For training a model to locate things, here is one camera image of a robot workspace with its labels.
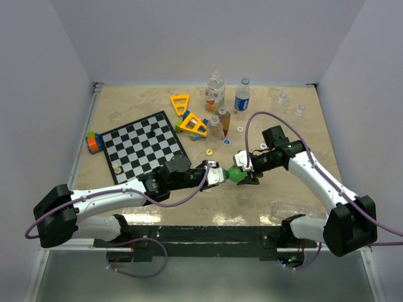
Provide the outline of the crushed clear bottle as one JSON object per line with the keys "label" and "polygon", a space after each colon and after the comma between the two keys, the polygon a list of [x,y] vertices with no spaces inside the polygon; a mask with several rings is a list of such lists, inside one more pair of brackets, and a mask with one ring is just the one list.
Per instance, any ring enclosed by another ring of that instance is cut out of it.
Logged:
{"label": "crushed clear bottle", "polygon": [[305,214],[311,218],[325,219],[327,217],[323,208],[315,206],[283,203],[276,201],[270,207],[271,221],[280,223],[282,220],[294,215]]}

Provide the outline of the yellow triangle frame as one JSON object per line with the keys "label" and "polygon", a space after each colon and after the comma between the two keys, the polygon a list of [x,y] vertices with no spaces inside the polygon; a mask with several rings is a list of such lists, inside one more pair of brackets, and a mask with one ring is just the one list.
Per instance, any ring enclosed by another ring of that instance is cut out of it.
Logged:
{"label": "yellow triangle frame", "polygon": [[175,95],[170,97],[171,104],[177,114],[177,116],[182,117],[187,110],[188,102],[190,96],[188,94]]}
{"label": "yellow triangle frame", "polygon": [[189,113],[179,126],[181,130],[191,134],[207,137],[207,126],[194,113]]}

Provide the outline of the clear empty bottle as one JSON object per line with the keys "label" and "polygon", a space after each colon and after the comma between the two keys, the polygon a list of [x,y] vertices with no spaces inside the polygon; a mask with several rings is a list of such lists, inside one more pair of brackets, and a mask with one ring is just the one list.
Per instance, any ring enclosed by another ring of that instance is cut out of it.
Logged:
{"label": "clear empty bottle", "polygon": [[224,128],[218,115],[212,115],[207,123],[207,138],[209,140],[221,140],[223,138]]}

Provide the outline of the black white chessboard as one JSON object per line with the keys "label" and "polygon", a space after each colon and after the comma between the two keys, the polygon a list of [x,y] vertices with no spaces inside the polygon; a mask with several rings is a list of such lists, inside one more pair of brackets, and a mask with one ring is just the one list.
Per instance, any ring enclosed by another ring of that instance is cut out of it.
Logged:
{"label": "black white chessboard", "polygon": [[[175,155],[186,155],[164,111],[106,131],[99,139],[116,185],[151,172]],[[122,168],[121,174],[114,173],[113,164]]]}

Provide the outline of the yellow triangle frame far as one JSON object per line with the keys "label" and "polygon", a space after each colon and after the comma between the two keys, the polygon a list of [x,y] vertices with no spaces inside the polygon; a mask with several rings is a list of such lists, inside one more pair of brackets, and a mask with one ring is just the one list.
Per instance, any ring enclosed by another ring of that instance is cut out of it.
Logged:
{"label": "yellow triangle frame far", "polygon": [[171,104],[177,114],[177,116],[182,117],[187,110],[188,102],[190,96],[188,94],[175,95],[170,97]]}

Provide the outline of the blue label water bottle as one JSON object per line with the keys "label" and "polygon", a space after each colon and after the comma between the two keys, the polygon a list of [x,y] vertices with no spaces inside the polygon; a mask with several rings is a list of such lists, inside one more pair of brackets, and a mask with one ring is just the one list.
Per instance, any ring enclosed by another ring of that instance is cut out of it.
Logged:
{"label": "blue label water bottle", "polygon": [[237,112],[247,110],[250,100],[250,82],[248,77],[243,77],[236,88],[236,96],[234,101],[234,109]]}

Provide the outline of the clear plastic bottle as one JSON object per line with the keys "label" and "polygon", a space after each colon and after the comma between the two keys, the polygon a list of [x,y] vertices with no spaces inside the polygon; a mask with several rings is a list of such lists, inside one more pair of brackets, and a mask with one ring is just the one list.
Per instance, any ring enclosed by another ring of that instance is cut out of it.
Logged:
{"label": "clear plastic bottle", "polygon": [[292,112],[290,116],[290,121],[294,127],[300,126],[304,124],[305,116],[306,116],[306,105],[300,104],[298,105]]}
{"label": "clear plastic bottle", "polygon": [[287,113],[288,109],[288,94],[281,92],[277,99],[273,101],[273,112],[275,115],[281,116]]}

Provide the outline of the light blue toy block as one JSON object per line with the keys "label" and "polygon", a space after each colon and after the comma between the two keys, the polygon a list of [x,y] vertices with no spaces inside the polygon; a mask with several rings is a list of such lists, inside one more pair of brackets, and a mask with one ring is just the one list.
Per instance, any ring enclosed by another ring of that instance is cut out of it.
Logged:
{"label": "light blue toy block", "polygon": [[204,139],[203,136],[197,135],[197,134],[194,134],[194,133],[192,133],[192,134],[190,135],[190,138],[191,138],[192,141],[199,141],[199,140]]}

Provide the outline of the fruit tea bottle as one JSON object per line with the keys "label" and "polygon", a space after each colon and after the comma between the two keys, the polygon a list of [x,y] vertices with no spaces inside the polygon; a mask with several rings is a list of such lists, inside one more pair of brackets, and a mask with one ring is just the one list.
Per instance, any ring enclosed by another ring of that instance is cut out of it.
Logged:
{"label": "fruit tea bottle", "polygon": [[215,113],[224,105],[226,81],[219,71],[214,71],[205,87],[205,107]]}

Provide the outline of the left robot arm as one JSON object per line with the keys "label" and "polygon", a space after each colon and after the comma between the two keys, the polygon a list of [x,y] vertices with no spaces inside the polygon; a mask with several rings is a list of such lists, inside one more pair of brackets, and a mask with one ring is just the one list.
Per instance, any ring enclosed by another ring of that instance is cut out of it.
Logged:
{"label": "left robot arm", "polygon": [[160,167],[123,184],[71,191],[57,185],[34,207],[37,238],[41,247],[57,247],[73,238],[93,238],[123,247],[130,241],[130,230],[121,215],[103,213],[128,207],[154,204],[163,208],[171,191],[194,188],[192,196],[226,181],[219,163],[204,160],[195,168],[189,158],[175,155]]}

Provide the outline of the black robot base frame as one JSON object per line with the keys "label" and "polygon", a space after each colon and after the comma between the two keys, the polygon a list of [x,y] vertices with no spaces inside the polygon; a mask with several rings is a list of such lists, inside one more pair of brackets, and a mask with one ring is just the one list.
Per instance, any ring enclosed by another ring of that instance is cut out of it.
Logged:
{"label": "black robot base frame", "polygon": [[108,251],[107,256],[115,262],[150,262],[163,257],[164,251],[155,239],[163,244],[169,257],[221,257],[258,258],[276,261],[285,257],[278,249],[315,248],[311,240],[284,241],[279,226],[157,226],[130,225],[131,234],[118,242],[141,239],[139,242],[121,246],[128,252]]}

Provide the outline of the dark blue block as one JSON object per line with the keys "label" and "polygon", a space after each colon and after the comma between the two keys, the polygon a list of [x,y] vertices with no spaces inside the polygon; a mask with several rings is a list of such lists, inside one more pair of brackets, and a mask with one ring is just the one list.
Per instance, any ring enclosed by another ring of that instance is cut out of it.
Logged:
{"label": "dark blue block", "polygon": [[184,114],[183,114],[182,119],[185,120],[189,114],[190,114],[190,111],[189,111],[189,110],[186,110],[186,111],[184,112]]}

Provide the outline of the colourful toy block car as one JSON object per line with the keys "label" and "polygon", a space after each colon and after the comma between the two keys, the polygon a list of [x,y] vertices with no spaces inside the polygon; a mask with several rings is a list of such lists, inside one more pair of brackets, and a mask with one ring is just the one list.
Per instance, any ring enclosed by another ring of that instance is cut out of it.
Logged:
{"label": "colourful toy block car", "polygon": [[99,135],[97,133],[95,133],[93,131],[87,132],[86,143],[87,143],[88,152],[90,154],[96,154],[96,153],[102,151],[101,142],[99,139]]}

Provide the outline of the green soda bottle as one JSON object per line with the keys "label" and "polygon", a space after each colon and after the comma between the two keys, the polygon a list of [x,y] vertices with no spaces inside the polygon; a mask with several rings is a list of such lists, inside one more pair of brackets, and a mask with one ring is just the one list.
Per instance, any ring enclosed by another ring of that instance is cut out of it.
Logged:
{"label": "green soda bottle", "polygon": [[236,184],[247,176],[247,172],[243,172],[239,167],[236,167],[234,165],[232,167],[230,167],[229,169],[227,169],[227,171],[229,171],[229,174],[230,174],[230,177],[228,180],[230,180]]}

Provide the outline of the amber tea bottle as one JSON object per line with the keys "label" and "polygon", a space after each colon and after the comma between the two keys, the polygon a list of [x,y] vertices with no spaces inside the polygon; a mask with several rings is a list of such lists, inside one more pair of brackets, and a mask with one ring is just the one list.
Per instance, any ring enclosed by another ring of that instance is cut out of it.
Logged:
{"label": "amber tea bottle", "polygon": [[230,112],[227,110],[226,107],[222,106],[218,110],[218,116],[223,126],[223,137],[226,138],[230,126]]}

